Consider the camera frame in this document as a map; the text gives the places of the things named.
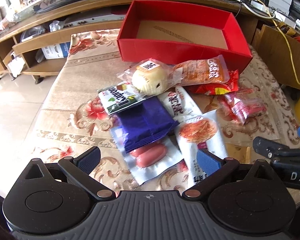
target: metal screw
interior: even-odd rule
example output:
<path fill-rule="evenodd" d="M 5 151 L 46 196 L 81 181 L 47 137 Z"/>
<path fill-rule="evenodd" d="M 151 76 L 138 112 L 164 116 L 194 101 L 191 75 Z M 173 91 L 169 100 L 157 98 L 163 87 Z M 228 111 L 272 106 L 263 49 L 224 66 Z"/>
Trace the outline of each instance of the metal screw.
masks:
<path fill-rule="evenodd" d="M 185 192 L 187 197 L 199 197 L 201 195 L 199 190 L 196 189 L 189 189 Z"/>
<path fill-rule="evenodd" d="M 97 192 L 97 196 L 101 198 L 111 197 L 112 191 L 109 189 L 102 189 Z"/>

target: crosshair logo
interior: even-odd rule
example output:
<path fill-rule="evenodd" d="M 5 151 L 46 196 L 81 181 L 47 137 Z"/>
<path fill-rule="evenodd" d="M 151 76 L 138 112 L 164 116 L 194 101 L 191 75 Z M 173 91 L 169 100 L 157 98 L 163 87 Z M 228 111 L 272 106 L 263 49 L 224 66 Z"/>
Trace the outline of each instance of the crosshair logo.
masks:
<path fill-rule="evenodd" d="M 146 195 L 146 198 L 147 198 L 147 199 L 152 199 L 152 198 L 154 198 L 154 195 L 148 194 L 148 195 Z"/>

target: orange snack package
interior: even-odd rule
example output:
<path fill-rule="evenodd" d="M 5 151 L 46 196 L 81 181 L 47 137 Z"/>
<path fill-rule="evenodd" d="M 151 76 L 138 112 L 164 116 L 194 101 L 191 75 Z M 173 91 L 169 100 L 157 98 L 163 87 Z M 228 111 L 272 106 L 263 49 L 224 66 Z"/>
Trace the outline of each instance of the orange snack package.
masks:
<path fill-rule="evenodd" d="M 211 84 L 201 84 L 186 87 L 186 90 L 194 94 L 205 94 L 205 95 L 223 95 L 229 92 L 238 91 L 238 80 L 239 72 L 238 70 L 229 71 L 230 79 L 224 84 L 211 83 Z"/>
<path fill-rule="evenodd" d="M 175 65 L 173 69 L 182 70 L 184 78 L 180 86 L 226 83 L 230 78 L 222 55 L 210 59 L 188 60 Z"/>

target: pink candy package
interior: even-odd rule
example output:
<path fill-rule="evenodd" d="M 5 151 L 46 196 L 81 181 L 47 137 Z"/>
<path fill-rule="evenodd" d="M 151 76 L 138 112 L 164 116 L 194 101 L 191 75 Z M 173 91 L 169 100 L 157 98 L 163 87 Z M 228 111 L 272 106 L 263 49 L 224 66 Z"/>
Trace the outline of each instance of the pink candy package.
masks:
<path fill-rule="evenodd" d="M 266 104 L 258 97 L 254 89 L 239 89 L 224 95 L 226 103 L 238 121 L 244 124 L 248 117 L 267 112 Z"/>

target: gray ribbed surface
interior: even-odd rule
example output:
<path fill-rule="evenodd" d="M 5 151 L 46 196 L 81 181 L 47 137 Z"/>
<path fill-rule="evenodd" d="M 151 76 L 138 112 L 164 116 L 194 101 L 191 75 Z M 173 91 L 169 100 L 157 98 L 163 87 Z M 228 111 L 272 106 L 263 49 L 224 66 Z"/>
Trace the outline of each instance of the gray ribbed surface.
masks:
<path fill-rule="evenodd" d="M 19 240 L 288 240 L 285 234 L 249 237 L 216 224 L 198 202 L 184 201 L 176 191 L 123 191 L 119 198 L 98 203 L 90 216 L 67 232 Z"/>

